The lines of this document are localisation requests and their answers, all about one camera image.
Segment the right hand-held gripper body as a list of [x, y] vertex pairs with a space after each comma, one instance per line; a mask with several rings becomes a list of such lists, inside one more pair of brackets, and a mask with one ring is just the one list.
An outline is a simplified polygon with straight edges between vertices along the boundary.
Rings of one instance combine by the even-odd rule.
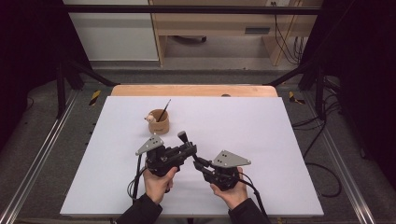
[[250, 165], [251, 160], [222, 150], [212, 161], [208, 161], [202, 168], [205, 181], [214, 184], [221, 191], [233, 189], [239, 182], [238, 168]]

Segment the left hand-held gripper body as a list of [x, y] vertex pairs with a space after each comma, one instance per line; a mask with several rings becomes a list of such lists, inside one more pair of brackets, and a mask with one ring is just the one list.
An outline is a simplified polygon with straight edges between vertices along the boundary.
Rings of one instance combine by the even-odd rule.
[[165, 176], [171, 168], [179, 169], [179, 147], [165, 147], [158, 134], [153, 134], [135, 153], [140, 156], [146, 153], [146, 167], [153, 175]]

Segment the thick black makeup brush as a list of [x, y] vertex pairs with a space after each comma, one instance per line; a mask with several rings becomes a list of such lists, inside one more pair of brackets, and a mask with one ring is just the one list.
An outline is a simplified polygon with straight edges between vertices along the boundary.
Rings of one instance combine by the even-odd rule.
[[[192, 144], [191, 144], [191, 142], [189, 141], [188, 136], [187, 136], [187, 134], [186, 134], [185, 131], [179, 132], [179, 133], [177, 134], [177, 136], [178, 136], [178, 138], [179, 138], [184, 144], [186, 144], [188, 147], [191, 147], [191, 146], [192, 146]], [[193, 153], [192, 156], [193, 156], [193, 158], [194, 158], [195, 161], [198, 160], [198, 157], [196, 156], [196, 152]]]

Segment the wooden cup with animal figure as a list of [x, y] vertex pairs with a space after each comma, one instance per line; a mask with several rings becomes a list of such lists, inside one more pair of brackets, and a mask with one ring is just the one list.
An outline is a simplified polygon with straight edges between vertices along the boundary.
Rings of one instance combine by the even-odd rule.
[[166, 134], [170, 129], [168, 113], [162, 109], [154, 109], [145, 117], [148, 129], [151, 133]]

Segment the thin black brush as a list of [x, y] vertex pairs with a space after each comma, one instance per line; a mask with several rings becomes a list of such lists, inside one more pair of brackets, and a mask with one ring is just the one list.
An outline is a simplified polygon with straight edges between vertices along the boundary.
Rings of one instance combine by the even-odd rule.
[[165, 105], [165, 107], [164, 107], [162, 113], [160, 114], [159, 118], [157, 119], [158, 122], [160, 122], [160, 121], [162, 120], [163, 115], [164, 115], [164, 113], [166, 112], [167, 107], [169, 106], [170, 102], [171, 102], [171, 99], [169, 99], [169, 101], [168, 101], [167, 104]]

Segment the person's right hand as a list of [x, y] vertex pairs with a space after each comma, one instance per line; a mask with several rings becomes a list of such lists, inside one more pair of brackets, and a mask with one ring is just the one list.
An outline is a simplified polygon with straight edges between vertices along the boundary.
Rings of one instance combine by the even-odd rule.
[[213, 193], [220, 197], [228, 206], [230, 210], [235, 209], [240, 203], [248, 198], [247, 186], [245, 183], [238, 182], [233, 189], [220, 190], [216, 185], [211, 184]]

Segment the person's left hand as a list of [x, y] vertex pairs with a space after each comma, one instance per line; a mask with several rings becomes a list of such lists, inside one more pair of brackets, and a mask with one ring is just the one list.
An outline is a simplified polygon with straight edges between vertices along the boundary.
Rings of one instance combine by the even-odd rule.
[[164, 176], [156, 176], [149, 170], [143, 173], [145, 192], [155, 204], [160, 204], [165, 192], [173, 187], [176, 172], [177, 168], [173, 167]]

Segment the white table board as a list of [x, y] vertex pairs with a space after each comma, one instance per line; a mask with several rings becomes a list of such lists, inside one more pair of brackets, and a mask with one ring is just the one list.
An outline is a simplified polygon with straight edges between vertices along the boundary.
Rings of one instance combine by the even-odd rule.
[[180, 145], [186, 132], [200, 157], [222, 150], [250, 161], [245, 173], [272, 217], [314, 217], [323, 213], [304, 164], [284, 103], [279, 97], [109, 96], [94, 128], [61, 213], [70, 217], [122, 214], [132, 204], [127, 186], [140, 161], [136, 151], [149, 139], [144, 117], [166, 109], [166, 146]]

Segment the light wooden desk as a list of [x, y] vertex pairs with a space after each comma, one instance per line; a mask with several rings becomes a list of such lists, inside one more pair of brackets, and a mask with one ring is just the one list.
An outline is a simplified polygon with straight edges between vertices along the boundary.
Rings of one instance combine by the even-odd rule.
[[[323, 0], [148, 0], [152, 6], [232, 6], [232, 7], [321, 7]], [[310, 36], [315, 15], [265, 14], [174, 14], [154, 13], [152, 19], [159, 36], [243, 36], [246, 27], [270, 27], [263, 40], [272, 65], [280, 64], [286, 43], [294, 36]]]

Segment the white cabinet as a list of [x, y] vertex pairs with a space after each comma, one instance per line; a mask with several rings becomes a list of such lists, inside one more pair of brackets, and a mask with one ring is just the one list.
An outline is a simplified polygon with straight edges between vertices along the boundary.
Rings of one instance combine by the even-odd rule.
[[149, 13], [70, 13], [91, 62], [158, 61]]

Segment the dark curtain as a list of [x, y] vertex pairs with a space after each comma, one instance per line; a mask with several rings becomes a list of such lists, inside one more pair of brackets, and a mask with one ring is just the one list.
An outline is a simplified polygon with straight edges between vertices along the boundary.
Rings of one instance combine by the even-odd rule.
[[56, 78], [56, 67], [90, 67], [64, 0], [0, 0], [0, 149], [27, 106], [30, 90]]
[[336, 12], [317, 17], [303, 60], [343, 17], [321, 66], [339, 78], [352, 130], [396, 189], [396, 0], [323, 0], [322, 6]]

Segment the black metal frame stand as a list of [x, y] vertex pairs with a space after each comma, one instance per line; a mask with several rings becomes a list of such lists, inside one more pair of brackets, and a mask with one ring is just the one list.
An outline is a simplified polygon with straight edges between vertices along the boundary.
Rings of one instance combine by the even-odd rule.
[[61, 62], [56, 69], [58, 119], [63, 115], [66, 110], [64, 82], [67, 81], [73, 90], [81, 90], [84, 87], [84, 81], [80, 77], [80, 74], [85, 74], [108, 87], [117, 86], [116, 82], [100, 76], [88, 66], [77, 63], [76, 61]]
[[314, 61], [302, 63], [297, 68], [288, 72], [286, 75], [266, 83], [266, 86], [276, 87], [299, 74], [303, 74], [303, 77], [298, 84], [300, 90], [309, 90], [313, 84], [316, 84], [315, 111], [320, 119], [325, 120], [326, 115], [323, 100], [325, 76], [322, 66], [319, 63], [315, 63]]

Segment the aluminium floor rail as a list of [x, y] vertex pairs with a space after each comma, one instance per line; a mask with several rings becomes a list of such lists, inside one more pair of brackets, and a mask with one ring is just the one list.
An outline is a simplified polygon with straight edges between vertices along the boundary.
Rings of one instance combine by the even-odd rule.
[[304, 159], [311, 158], [315, 152], [314, 144], [321, 143], [332, 163], [333, 170], [331, 174], [337, 179], [338, 195], [342, 192], [346, 194], [360, 224], [375, 224], [374, 216], [348, 165], [351, 159], [347, 155], [355, 155], [360, 158], [361, 151], [356, 149], [356, 144], [346, 125], [336, 128], [336, 123], [344, 118], [336, 96], [334, 94], [325, 94], [323, 100], [326, 119], [323, 121], [317, 120], [320, 130], [303, 153], [303, 157]]
[[15, 194], [13, 195], [10, 203], [0, 215], [0, 224], [13, 224], [13, 222], [16, 220], [24, 202], [26, 201], [27, 196], [29, 195], [49, 154], [52, 151], [53, 146], [55, 145], [61, 131], [63, 130], [63, 127], [67, 122], [67, 119], [76, 103], [78, 96], [79, 91], [70, 91], [70, 95], [66, 101], [64, 112], [59, 118], [54, 121], [49, 131], [49, 134], [46, 136], [46, 139], [43, 142], [41, 148], [35, 155], [35, 159], [30, 165], [27, 173], [25, 174]]

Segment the black horizontal frame bar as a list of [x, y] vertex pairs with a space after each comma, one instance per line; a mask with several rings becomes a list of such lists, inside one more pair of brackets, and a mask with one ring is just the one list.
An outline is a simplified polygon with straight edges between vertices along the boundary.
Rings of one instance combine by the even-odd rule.
[[321, 7], [64, 5], [62, 9], [73, 13], [319, 15], [322, 12]]

